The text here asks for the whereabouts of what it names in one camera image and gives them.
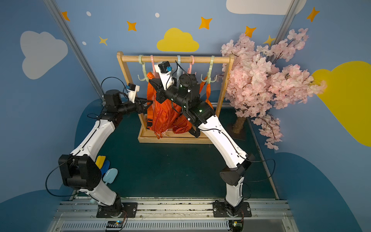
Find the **dark orange waist bag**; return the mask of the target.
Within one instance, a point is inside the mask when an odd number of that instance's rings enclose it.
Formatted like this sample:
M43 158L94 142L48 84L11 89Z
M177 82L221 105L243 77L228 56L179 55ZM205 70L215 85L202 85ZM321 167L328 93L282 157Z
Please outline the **dark orange waist bag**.
M176 112L176 109L180 109L180 107L170 100L163 103L157 102L156 91L150 83L147 86L147 99L152 100L153 104L147 111L146 128L153 131L157 139L161 139L167 131L172 131L173 122L181 116Z

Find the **red orange waist bag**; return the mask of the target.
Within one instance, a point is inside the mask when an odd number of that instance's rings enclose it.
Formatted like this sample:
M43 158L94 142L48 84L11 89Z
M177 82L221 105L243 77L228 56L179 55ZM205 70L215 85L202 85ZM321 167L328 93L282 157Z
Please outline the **red orange waist bag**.
M173 122L171 129L174 134L182 134L190 131L192 124L184 115L181 115Z

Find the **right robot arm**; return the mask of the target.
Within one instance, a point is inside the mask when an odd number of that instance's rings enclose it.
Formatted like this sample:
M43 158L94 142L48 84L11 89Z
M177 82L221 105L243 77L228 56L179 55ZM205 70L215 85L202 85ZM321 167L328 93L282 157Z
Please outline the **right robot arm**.
M243 205L244 174L252 162L229 136L213 108L200 99L200 84L195 75L181 75L178 86L170 79L153 78L149 83L156 91L158 102L170 100L180 106L182 115L196 127L196 132L203 132L220 152L227 165L220 171L226 183L225 209L229 216L238 216Z

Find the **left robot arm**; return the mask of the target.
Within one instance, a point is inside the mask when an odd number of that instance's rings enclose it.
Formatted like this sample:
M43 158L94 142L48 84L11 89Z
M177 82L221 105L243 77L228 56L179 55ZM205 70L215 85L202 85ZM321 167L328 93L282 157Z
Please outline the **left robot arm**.
M58 160L63 184L97 201L99 218L122 218L125 213L120 196L102 179L101 170L96 164L98 153L124 115L146 113L153 103L136 97L133 92L127 101L122 101L121 97L125 95L119 90L106 91L103 95L105 106L90 133L69 155L61 155Z

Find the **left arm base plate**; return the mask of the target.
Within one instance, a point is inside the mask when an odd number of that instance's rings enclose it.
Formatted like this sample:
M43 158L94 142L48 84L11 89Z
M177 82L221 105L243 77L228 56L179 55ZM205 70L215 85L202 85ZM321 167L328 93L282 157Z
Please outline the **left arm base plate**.
M134 218L138 203L121 203L112 206L98 206L96 218Z

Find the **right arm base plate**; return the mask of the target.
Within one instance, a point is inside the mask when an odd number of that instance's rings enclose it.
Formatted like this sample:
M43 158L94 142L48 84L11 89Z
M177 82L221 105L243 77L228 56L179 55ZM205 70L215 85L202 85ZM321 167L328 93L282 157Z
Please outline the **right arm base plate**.
M252 217L250 204L244 201L233 207L229 203L216 200L212 203L212 210L215 218Z

